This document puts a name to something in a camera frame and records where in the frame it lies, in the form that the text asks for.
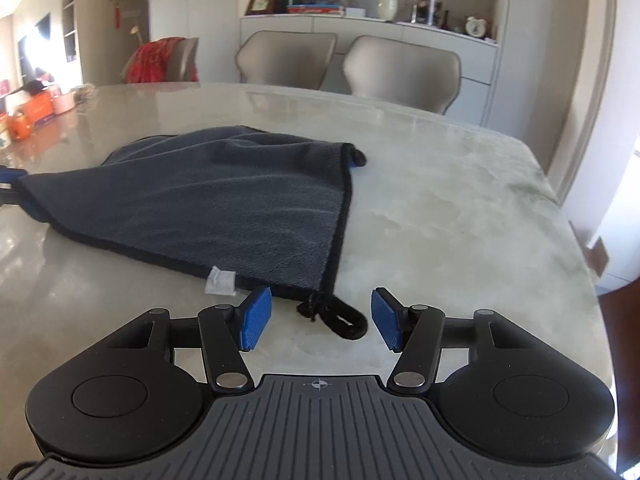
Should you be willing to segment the blue and grey towel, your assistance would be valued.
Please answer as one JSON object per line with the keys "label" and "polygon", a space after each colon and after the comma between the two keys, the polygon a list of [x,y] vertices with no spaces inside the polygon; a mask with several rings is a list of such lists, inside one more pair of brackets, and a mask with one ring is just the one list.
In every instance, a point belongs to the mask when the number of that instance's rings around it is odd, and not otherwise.
{"label": "blue and grey towel", "polygon": [[352,202],[366,155],[247,126],[147,136],[98,166],[27,171],[1,199],[75,242],[205,278],[218,296],[269,287],[337,336],[366,317],[335,296]]}

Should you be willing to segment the framed picture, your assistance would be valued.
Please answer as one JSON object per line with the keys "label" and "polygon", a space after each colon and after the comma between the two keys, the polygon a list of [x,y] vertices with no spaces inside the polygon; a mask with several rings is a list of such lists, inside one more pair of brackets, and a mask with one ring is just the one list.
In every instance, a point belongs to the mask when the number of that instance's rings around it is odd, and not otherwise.
{"label": "framed picture", "polygon": [[245,15],[266,15],[273,14],[276,0],[250,0],[248,2]]}

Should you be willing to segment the clear photo display case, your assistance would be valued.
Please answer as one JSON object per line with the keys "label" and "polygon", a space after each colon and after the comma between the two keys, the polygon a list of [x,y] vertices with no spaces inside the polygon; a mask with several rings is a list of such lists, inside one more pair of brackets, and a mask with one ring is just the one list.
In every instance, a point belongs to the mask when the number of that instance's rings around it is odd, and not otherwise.
{"label": "clear photo display case", "polygon": [[439,28],[442,0],[412,0],[410,23]]}

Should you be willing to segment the right beige dining chair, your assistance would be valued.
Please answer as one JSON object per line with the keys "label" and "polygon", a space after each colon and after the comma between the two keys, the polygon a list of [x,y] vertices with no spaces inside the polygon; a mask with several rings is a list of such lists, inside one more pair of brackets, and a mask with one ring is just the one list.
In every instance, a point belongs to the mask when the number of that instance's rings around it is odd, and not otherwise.
{"label": "right beige dining chair", "polygon": [[461,89],[457,53],[398,40],[360,36],[343,61],[353,96],[443,115]]}

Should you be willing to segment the beige dining chair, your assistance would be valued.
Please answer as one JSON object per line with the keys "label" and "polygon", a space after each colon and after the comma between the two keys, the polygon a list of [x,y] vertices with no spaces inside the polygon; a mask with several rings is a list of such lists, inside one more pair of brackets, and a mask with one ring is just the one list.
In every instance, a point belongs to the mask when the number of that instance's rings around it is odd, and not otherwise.
{"label": "beige dining chair", "polygon": [[360,36],[343,61],[353,96],[443,115],[461,89],[457,53],[398,40]]}
{"label": "beige dining chair", "polygon": [[250,36],[235,63],[247,84],[319,90],[337,45],[334,32],[272,32]]}

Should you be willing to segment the white alarm clock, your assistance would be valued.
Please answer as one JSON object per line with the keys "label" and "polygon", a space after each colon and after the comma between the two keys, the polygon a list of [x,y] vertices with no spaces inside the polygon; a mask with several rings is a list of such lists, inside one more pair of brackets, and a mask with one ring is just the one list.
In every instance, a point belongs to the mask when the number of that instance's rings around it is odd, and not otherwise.
{"label": "white alarm clock", "polygon": [[465,33],[475,39],[484,39],[488,34],[488,21],[476,16],[468,16],[464,25]]}

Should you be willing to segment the white sideboard cabinet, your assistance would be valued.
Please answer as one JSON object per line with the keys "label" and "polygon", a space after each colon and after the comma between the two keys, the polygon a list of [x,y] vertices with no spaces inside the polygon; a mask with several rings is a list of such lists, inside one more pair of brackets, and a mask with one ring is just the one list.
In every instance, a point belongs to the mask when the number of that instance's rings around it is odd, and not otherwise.
{"label": "white sideboard cabinet", "polygon": [[293,39],[336,37],[321,89],[428,110],[482,126],[498,49],[433,27],[368,18],[280,14],[240,21],[241,39],[287,32]]}

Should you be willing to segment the stack of books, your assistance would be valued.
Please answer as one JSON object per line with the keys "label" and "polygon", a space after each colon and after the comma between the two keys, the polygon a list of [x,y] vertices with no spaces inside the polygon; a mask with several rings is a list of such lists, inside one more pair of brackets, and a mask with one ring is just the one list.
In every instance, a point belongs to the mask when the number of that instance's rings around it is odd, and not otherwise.
{"label": "stack of books", "polygon": [[291,4],[286,8],[288,14],[302,15],[337,15],[345,14],[344,6],[329,3],[299,3]]}

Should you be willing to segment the chair with red cloth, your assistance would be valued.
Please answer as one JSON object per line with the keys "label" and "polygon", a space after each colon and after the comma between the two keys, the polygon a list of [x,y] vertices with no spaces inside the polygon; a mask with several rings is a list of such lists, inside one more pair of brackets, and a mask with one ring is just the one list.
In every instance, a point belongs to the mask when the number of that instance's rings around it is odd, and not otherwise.
{"label": "chair with red cloth", "polygon": [[138,47],[120,78],[125,84],[198,82],[198,38],[167,37]]}

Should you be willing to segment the orange box on table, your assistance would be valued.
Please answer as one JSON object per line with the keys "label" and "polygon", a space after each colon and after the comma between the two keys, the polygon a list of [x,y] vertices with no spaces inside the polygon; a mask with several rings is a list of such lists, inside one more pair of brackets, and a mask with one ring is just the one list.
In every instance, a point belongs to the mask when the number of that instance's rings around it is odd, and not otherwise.
{"label": "orange box on table", "polygon": [[11,139],[19,141],[28,138],[32,130],[52,118],[55,115],[53,101],[59,95],[58,89],[44,89],[35,96],[25,91],[8,94],[4,102]]}

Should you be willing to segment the left beige dining chair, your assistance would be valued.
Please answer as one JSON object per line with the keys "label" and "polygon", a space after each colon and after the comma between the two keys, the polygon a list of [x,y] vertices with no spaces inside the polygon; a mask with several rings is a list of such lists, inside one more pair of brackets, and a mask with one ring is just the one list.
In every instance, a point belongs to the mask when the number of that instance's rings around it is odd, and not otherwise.
{"label": "left beige dining chair", "polygon": [[337,45],[334,32],[272,32],[250,36],[235,63],[247,84],[319,90]]}

